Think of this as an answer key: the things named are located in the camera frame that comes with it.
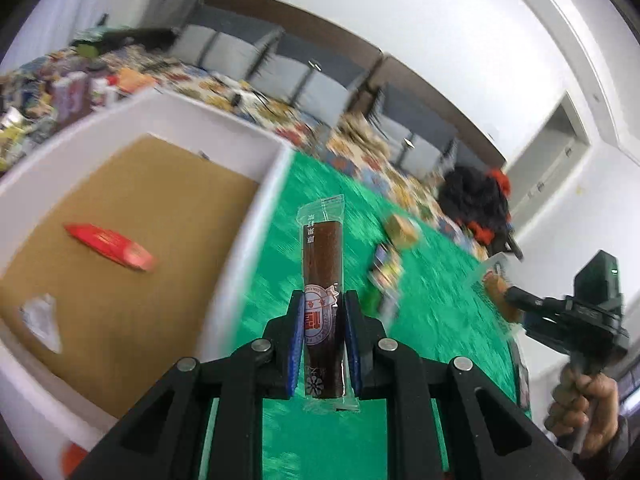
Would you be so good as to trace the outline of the right hand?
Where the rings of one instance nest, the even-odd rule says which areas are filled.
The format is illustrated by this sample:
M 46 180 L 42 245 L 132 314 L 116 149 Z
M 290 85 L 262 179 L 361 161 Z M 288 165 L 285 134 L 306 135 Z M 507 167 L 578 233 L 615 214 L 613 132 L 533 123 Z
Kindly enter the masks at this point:
M 587 427 L 581 458 L 595 456 L 615 437 L 620 401 L 616 381 L 611 377 L 602 373 L 576 374 L 567 365 L 552 391 L 552 399 L 544 428 L 559 438 Z

